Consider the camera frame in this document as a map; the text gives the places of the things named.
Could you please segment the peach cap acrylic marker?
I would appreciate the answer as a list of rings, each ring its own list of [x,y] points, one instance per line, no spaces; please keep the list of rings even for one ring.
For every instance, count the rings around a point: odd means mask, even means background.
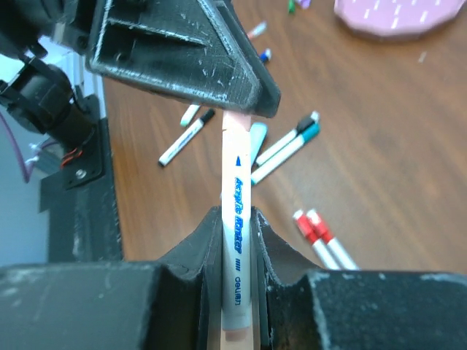
[[[225,111],[222,125],[223,349],[251,349],[251,117]]]

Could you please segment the light blue highlighter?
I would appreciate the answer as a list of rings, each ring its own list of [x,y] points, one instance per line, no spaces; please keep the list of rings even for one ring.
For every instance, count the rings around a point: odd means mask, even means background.
[[[260,149],[263,145],[263,142],[266,139],[268,127],[266,124],[261,122],[254,122],[250,128],[250,160],[251,166],[254,165],[254,162],[260,152]]]

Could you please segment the purple highlighter cap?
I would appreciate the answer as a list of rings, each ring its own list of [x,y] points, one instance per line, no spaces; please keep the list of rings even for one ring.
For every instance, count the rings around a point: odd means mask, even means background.
[[[296,0],[296,3],[302,8],[302,9],[308,9],[312,3],[312,0]]]

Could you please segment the teal cap whiteboard marker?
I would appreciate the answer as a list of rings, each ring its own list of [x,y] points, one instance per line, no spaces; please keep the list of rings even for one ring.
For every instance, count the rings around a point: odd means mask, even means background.
[[[288,158],[294,155],[305,144],[311,141],[320,132],[320,124],[315,123],[305,131],[297,135],[291,142],[286,144],[281,150],[269,158],[263,165],[254,170],[251,175],[252,185],[257,185],[270,173],[282,165]]]

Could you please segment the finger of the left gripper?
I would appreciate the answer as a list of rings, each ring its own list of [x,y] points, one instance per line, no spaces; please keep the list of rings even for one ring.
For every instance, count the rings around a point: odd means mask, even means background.
[[[88,68],[141,90],[199,102],[213,67],[205,1],[97,1]]]
[[[273,118],[281,92],[239,23],[230,1],[205,1],[204,13],[213,28],[209,55],[219,72],[207,83],[206,104],[226,110]]]

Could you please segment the black cap whiteboard marker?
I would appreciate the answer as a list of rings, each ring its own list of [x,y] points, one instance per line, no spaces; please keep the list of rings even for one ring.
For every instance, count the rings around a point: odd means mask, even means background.
[[[320,113],[313,111],[310,115],[303,117],[295,128],[285,134],[280,140],[272,144],[268,149],[256,157],[255,163],[257,166],[263,165],[267,160],[272,158],[273,155],[278,153],[282,148],[294,140],[297,135],[303,133],[309,126],[313,125],[320,119]]]

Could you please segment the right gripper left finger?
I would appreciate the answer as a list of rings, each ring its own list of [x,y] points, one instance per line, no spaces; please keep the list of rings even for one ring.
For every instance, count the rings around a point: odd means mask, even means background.
[[[218,349],[220,209],[160,259],[1,269],[3,349]]]

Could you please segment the red marker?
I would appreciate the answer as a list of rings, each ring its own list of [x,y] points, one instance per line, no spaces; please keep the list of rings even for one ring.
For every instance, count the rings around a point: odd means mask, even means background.
[[[334,236],[328,224],[320,214],[315,209],[310,209],[306,215],[314,231],[318,237],[322,239],[329,252],[333,255],[335,261],[337,261],[337,263],[345,270],[360,270],[360,267],[350,257],[340,241]]]
[[[299,209],[293,214],[293,219],[302,236],[310,243],[324,267],[329,270],[339,270],[339,264],[332,257],[322,239],[316,234],[305,213]]]

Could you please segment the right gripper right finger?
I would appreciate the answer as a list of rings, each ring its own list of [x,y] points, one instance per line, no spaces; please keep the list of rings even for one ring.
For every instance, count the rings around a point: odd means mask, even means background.
[[[464,349],[466,277],[319,268],[251,213],[262,349]]]

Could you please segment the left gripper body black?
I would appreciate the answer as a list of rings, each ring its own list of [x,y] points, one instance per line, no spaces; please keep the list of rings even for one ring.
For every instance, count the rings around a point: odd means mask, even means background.
[[[79,55],[88,48],[95,1],[2,1],[1,54],[23,67],[1,81],[1,105],[28,131],[47,134],[63,146],[82,146],[96,122],[78,88],[57,66],[45,63],[46,36]]]

